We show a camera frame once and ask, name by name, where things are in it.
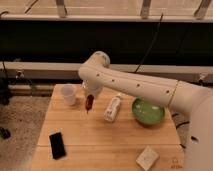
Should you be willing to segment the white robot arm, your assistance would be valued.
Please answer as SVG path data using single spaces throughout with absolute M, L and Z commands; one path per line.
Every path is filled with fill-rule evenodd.
M 213 89 L 175 79 L 120 72 L 110 58 L 93 53 L 78 69 L 85 96 L 97 97 L 102 87 L 141 98 L 190 117 L 184 171 L 213 171 Z

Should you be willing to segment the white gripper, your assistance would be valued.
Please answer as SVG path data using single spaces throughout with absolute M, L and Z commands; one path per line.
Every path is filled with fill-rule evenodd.
M 97 98 L 102 91 L 102 87 L 100 85 L 95 85 L 88 82 L 83 82 L 82 88 L 84 90 L 85 97 L 92 95 L 94 98 Z

